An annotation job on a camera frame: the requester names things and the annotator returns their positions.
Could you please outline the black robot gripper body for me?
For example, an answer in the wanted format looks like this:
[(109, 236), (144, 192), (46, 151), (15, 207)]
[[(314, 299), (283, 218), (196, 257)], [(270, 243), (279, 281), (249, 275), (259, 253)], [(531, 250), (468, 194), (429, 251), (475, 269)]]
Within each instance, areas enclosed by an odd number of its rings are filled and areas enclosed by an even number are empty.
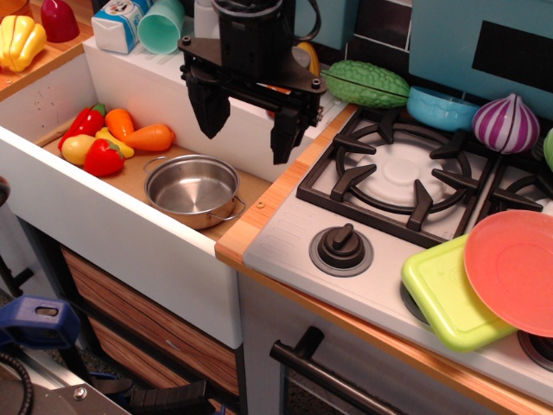
[(213, 1), (219, 18), (219, 39), (184, 36), (182, 78), (192, 71), (227, 79), (223, 90), (274, 114), (284, 107), (299, 111), (306, 126), (320, 120), (325, 84), (293, 55), (293, 1)]

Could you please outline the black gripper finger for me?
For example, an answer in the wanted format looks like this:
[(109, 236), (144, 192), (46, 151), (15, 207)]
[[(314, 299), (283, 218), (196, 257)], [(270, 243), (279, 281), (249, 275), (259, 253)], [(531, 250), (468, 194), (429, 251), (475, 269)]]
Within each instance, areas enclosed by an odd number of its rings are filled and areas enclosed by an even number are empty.
[(274, 126), (270, 133), (274, 164), (285, 164), (289, 161), (291, 151), (301, 143), (306, 129), (299, 111), (284, 107), (275, 113)]
[(216, 137), (230, 116), (228, 94), (223, 90), (228, 80), (190, 71), (185, 81), (200, 130), (210, 139)]

